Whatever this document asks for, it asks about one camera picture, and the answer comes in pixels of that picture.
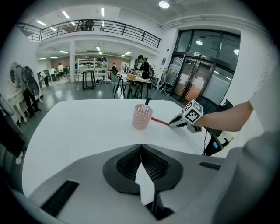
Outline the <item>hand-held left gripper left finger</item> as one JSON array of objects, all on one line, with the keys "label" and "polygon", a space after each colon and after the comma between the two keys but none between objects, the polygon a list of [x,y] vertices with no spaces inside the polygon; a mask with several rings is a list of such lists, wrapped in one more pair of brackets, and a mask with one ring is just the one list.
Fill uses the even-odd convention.
[{"label": "hand-held left gripper left finger", "polygon": [[141,145],[78,159],[45,180],[30,199],[68,224],[156,224],[135,182]]}]

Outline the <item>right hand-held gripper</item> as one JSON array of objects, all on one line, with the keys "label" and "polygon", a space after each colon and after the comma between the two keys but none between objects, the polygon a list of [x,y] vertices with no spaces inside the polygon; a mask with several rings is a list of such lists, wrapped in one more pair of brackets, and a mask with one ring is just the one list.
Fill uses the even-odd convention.
[{"label": "right hand-held gripper", "polygon": [[200,133],[201,128],[195,123],[202,117],[203,107],[194,99],[185,106],[184,112],[176,115],[170,122],[170,128],[187,127],[192,133]]}]

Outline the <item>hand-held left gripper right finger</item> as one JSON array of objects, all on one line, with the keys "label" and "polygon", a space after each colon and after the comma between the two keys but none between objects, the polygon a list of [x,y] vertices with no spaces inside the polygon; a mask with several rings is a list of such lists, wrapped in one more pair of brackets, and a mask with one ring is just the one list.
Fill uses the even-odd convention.
[{"label": "hand-held left gripper right finger", "polygon": [[141,145],[141,161],[154,184],[154,197],[146,208],[157,219],[166,218],[192,202],[224,163],[222,158],[151,144]]}]

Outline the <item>red pen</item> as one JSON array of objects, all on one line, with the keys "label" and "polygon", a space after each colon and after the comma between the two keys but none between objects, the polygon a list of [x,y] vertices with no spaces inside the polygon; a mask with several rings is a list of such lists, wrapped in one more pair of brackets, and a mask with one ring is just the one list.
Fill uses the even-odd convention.
[{"label": "red pen", "polygon": [[169,126],[169,123],[159,120],[157,118],[151,117],[151,120]]}]

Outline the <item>pink plastic cup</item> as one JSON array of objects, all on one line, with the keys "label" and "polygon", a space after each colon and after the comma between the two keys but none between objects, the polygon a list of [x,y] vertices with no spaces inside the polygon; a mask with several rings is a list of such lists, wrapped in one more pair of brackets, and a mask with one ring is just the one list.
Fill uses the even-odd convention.
[{"label": "pink plastic cup", "polygon": [[137,104],[134,108],[132,126],[137,130],[144,130],[151,117],[153,115],[153,109],[145,104]]}]

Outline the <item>person's right forearm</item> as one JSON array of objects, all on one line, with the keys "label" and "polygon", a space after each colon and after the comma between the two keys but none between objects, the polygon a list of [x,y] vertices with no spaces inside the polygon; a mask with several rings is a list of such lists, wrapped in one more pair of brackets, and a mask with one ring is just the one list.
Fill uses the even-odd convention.
[{"label": "person's right forearm", "polygon": [[237,132],[249,119],[253,107],[249,101],[238,104],[228,110],[203,115],[194,126],[215,130]]}]

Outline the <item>black mesh office chair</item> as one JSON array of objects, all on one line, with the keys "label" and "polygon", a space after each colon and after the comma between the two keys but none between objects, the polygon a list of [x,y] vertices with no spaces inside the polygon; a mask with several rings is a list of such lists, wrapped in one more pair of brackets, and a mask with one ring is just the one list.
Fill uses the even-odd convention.
[{"label": "black mesh office chair", "polygon": [[[218,105],[204,96],[199,96],[196,101],[202,105],[203,114],[221,112],[233,107],[233,105],[228,100],[226,100],[223,105]],[[225,146],[228,145],[229,141],[227,138],[224,138],[223,141],[218,139],[218,137],[222,134],[222,130],[212,128],[206,128],[206,130],[211,135],[211,139],[205,148],[204,155],[211,156],[220,152]]]}]

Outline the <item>clothes rack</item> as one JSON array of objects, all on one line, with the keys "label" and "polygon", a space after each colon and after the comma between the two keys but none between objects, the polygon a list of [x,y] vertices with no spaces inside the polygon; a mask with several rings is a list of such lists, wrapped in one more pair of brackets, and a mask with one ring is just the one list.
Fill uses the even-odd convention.
[{"label": "clothes rack", "polygon": [[159,87],[163,85],[173,86],[177,77],[178,71],[174,69],[164,68],[161,79],[159,81]]}]

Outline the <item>glass double door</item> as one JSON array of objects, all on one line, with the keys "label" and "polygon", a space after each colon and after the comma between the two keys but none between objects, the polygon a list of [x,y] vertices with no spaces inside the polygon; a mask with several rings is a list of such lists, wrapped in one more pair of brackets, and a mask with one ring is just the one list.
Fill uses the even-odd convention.
[{"label": "glass double door", "polygon": [[235,73],[240,40],[223,30],[179,31],[169,64],[177,71],[171,96],[183,104],[204,96],[219,105]]}]

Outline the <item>wooden table with black legs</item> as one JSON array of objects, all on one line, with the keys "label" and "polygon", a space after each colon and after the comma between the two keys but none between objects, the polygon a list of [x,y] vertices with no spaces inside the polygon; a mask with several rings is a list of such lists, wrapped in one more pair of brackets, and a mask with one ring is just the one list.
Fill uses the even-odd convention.
[{"label": "wooden table with black legs", "polygon": [[[126,73],[121,73],[120,76],[121,78],[126,78]],[[141,78],[141,76],[137,75],[136,80],[128,80],[129,81],[129,87],[128,87],[128,91],[127,91],[127,95],[126,95],[126,99],[130,98],[130,94],[131,94],[131,87],[132,87],[132,83],[134,82],[135,84],[138,84],[139,86],[141,86],[141,93],[143,93],[143,88],[144,85],[146,85],[146,97],[148,97],[149,95],[149,84],[151,84],[151,81],[149,79],[145,80],[143,78]]]}]

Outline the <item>person's white shirt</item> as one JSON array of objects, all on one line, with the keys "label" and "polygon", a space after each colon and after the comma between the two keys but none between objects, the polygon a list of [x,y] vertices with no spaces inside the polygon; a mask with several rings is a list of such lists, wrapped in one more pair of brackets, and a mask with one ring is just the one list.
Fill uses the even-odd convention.
[{"label": "person's white shirt", "polygon": [[220,156],[241,147],[215,224],[280,224],[280,50],[269,49],[251,108],[239,134]]}]

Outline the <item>grey chair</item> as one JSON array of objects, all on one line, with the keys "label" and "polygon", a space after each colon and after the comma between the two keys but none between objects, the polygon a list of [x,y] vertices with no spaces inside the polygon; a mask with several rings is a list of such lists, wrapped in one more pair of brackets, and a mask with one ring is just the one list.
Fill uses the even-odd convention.
[{"label": "grey chair", "polygon": [[112,71],[110,71],[110,78],[111,78],[112,83],[114,84],[114,87],[113,87],[114,97],[116,97],[116,93],[117,93],[119,87],[121,89],[121,93],[123,93],[123,96],[125,97],[124,80],[121,77],[116,76]]}]

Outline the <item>black high table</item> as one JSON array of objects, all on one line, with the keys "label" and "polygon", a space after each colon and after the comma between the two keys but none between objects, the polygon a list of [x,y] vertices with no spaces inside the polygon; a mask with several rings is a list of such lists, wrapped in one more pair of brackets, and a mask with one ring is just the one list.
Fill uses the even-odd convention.
[{"label": "black high table", "polygon": [[[90,75],[90,81],[91,81],[91,86],[87,85],[87,75]],[[87,71],[83,71],[82,74],[82,88],[83,90],[86,89],[95,89],[96,83],[95,83],[95,77],[94,77],[94,71],[92,70],[87,70]]]}]

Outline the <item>black balcony railing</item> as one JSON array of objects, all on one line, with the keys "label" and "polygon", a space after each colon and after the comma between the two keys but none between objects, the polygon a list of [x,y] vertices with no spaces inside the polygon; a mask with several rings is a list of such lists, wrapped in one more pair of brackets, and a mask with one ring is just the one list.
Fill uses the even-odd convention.
[{"label": "black balcony railing", "polygon": [[32,42],[41,42],[59,35],[75,32],[101,32],[112,35],[123,35],[144,42],[152,47],[159,47],[161,39],[143,29],[129,24],[110,20],[74,20],[51,25],[45,28],[18,22],[17,27]]}]

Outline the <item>white wall pipes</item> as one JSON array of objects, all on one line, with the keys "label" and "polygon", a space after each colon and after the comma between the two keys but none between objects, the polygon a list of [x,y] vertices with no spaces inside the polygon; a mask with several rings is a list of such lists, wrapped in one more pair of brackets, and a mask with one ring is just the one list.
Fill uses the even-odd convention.
[{"label": "white wall pipes", "polygon": [[240,19],[240,17],[225,15],[225,14],[197,14],[191,16],[184,16],[171,21],[167,21],[165,23],[159,24],[159,27],[166,28],[169,26],[175,26],[182,23],[193,22],[193,21],[209,21],[209,20],[225,21],[225,20],[238,20],[238,19]]}]

